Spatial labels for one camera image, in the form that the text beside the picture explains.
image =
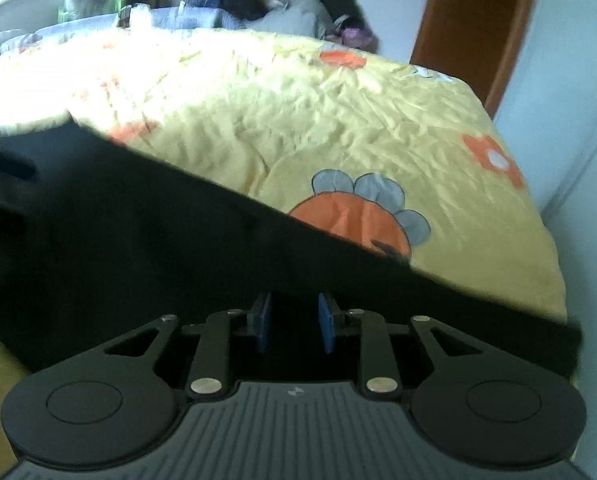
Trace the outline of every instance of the brown door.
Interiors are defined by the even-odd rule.
[[[463,79],[493,116],[532,0],[428,0],[411,62]]]

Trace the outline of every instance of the metal pin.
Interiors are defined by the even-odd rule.
[[[366,386],[375,394],[389,394],[399,387],[399,383],[391,377],[374,377],[367,382]]]
[[[219,392],[222,387],[223,384],[221,384],[218,379],[212,377],[202,377],[190,384],[192,392],[203,395],[215,394],[216,392]]]

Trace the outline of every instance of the yellow bedsheet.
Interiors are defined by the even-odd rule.
[[[1,132],[70,115],[435,280],[565,317],[554,244],[462,81],[242,31],[113,30],[0,59]],[[19,371],[0,366],[1,400]]]

